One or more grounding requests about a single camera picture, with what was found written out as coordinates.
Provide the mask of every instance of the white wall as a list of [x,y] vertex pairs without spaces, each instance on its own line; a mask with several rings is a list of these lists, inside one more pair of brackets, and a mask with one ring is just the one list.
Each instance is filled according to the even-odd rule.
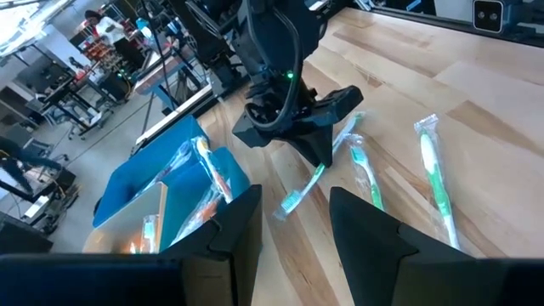
[[34,99],[34,96],[32,94],[30,94],[29,90],[28,89],[25,89],[25,88],[22,88],[18,83],[12,81],[8,84],[8,87],[15,91],[19,96],[21,96],[21,98],[27,100],[27,101],[30,101],[32,99]]
[[70,61],[68,60],[70,57],[73,57],[83,65],[91,64],[91,61],[79,52],[79,50],[71,44],[68,38],[60,33],[54,26],[48,25],[43,31],[47,33],[47,36],[44,37],[40,43],[74,71],[76,69],[71,66]]
[[[32,65],[41,55],[33,48],[28,48],[22,53],[23,59],[30,65]],[[26,68],[20,60],[11,56],[8,63],[0,68],[0,90],[4,89],[6,85],[12,82],[17,75]]]
[[98,10],[99,7],[108,2],[107,0],[76,0],[71,6],[65,8],[57,15],[52,25],[57,28],[65,37],[71,39],[76,35],[75,29],[85,19],[85,11],[88,9]]

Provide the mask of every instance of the wood grain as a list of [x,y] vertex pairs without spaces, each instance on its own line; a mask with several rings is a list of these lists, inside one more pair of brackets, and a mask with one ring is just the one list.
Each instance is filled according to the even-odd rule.
[[[439,116],[444,173],[462,250],[475,257],[542,257],[544,51],[345,9],[330,21],[303,77],[323,97],[358,86],[355,129],[392,216],[447,241],[414,123]],[[314,168],[289,145],[249,149],[231,134],[245,90],[199,121],[263,185],[263,241],[255,305],[353,304],[332,239],[328,198],[342,186],[368,201],[344,146],[333,167],[285,221],[273,213]],[[344,122],[336,125],[337,133]]]

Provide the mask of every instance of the toothbrush handle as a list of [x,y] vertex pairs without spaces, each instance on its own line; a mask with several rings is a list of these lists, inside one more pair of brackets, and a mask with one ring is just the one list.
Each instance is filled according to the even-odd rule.
[[376,185],[371,186],[371,195],[372,195],[372,204],[374,204],[375,207],[380,209],[381,211],[385,212],[385,208],[383,207],[382,202],[382,192],[380,192],[380,188]]

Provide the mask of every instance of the metal frame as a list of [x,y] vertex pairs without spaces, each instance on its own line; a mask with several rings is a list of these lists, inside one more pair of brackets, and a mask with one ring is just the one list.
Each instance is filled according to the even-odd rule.
[[530,45],[533,47],[544,48],[544,37],[540,37],[540,39],[525,38],[523,42],[519,42],[516,39],[513,39],[511,37],[504,37],[499,34],[476,30],[473,28],[473,25],[470,22],[465,22],[460,20],[451,20],[448,18],[442,18],[437,16],[421,15],[421,14],[406,12],[399,9],[384,8],[384,7],[374,7],[369,12],[382,14],[382,15],[386,15],[386,16],[394,17],[394,18],[400,18],[403,20],[415,21],[415,22],[423,23],[425,25],[438,26],[438,27],[442,27],[442,28],[450,29],[454,31],[462,31],[468,34],[479,35],[482,37],[501,39],[503,41],[508,41],[512,43],[522,43],[522,44]]
[[60,85],[59,88],[57,88],[53,93],[51,93],[44,101],[46,106],[42,109],[42,111],[46,111],[49,108],[55,106],[60,111],[62,111],[65,115],[67,115],[71,120],[77,123],[78,126],[82,128],[82,131],[78,134],[78,136],[83,136],[84,134],[91,131],[93,128],[99,125],[99,120],[92,125],[88,125],[87,123],[83,122],[80,118],[77,116],[74,116],[74,114],[70,113],[64,106],[62,106],[59,102],[64,99],[66,96],[71,96],[76,103],[78,103],[82,108],[93,109],[96,113],[99,113],[98,110],[96,110],[92,105],[90,105],[82,96],[80,96],[77,92],[72,90],[70,88],[70,85],[74,82],[74,78],[68,80],[64,84]]
[[25,6],[33,3],[47,2],[49,0],[18,0],[18,1],[6,1],[0,3],[0,10],[13,9],[19,6]]
[[28,201],[30,203],[34,203],[39,198],[39,196],[29,195],[29,194],[25,193],[22,190],[18,190],[14,186],[2,181],[1,179],[0,179],[0,188],[2,188],[3,190],[6,190],[7,192],[9,192],[10,194],[12,194],[14,196],[18,196],[22,200]]
[[155,126],[151,127],[145,133],[143,133],[142,136],[140,136],[136,140],[136,144],[133,147],[131,156],[138,153],[146,145],[161,136],[162,133],[166,132],[171,126],[173,126],[186,116],[192,115],[195,117],[199,117],[200,115],[204,114],[206,111],[214,107],[217,103],[218,98],[212,91],[212,85],[208,84],[198,93],[195,93],[193,97],[185,101],[180,107],[178,107],[178,109],[173,111],[170,115],[162,119],[162,121],[158,122]]
[[57,65],[58,67],[61,68],[61,70],[65,73],[65,75],[67,75],[68,77],[72,77],[72,75],[66,71],[66,68],[63,67],[62,65],[60,65],[54,58],[52,58],[51,56],[49,56],[47,53],[43,52],[43,50],[41,50],[40,48],[37,47],[36,44],[34,43],[31,43],[30,45],[28,46],[25,46],[23,48],[20,48],[19,50],[17,50],[15,53],[13,53],[13,56],[17,59],[17,60],[20,60],[23,64],[25,64],[27,67],[30,67],[31,64],[29,64],[26,60],[24,60],[22,57],[20,57],[17,53],[18,52],[25,52],[28,48],[34,48],[39,54],[41,54],[42,56],[45,56],[49,62],[51,63],[51,65]]

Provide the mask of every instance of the toothbrush packaging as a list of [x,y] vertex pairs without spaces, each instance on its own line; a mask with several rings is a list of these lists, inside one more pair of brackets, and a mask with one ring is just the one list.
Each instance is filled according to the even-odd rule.
[[442,216],[443,225],[447,229],[450,245],[459,250],[459,241],[457,239],[456,226],[451,210],[451,199],[446,190],[445,179],[441,167],[439,135],[437,133],[438,123],[438,116],[432,114],[417,122],[414,125],[414,128],[416,129],[420,141],[423,166],[425,167],[428,181],[433,190],[434,201]]
[[371,161],[364,149],[365,139],[360,135],[351,134],[347,137],[347,141],[349,144],[349,154],[354,165],[355,181],[360,191],[366,196],[370,194],[372,205],[385,212],[382,192],[380,191]]
[[[337,135],[337,137],[332,142],[332,156],[334,157],[343,141],[351,134],[355,127],[363,120],[365,116],[364,112],[358,111],[355,112],[348,120],[346,125],[343,127],[342,131]],[[319,165],[315,171],[314,175],[310,181],[300,190],[291,191],[286,198],[281,202],[280,206],[274,212],[274,216],[280,221],[285,221],[286,218],[298,207],[298,205],[303,201],[304,197],[312,190],[314,185],[317,184],[321,175],[325,172],[325,165]]]
[[208,142],[204,137],[196,137],[191,141],[193,142],[193,147],[198,154],[202,166],[206,169],[208,176],[224,196],[227,204],[231,203],[233,198],[229,180],[226,175],[224,175],[223,171],[221,171],[219,162],[210,151]]

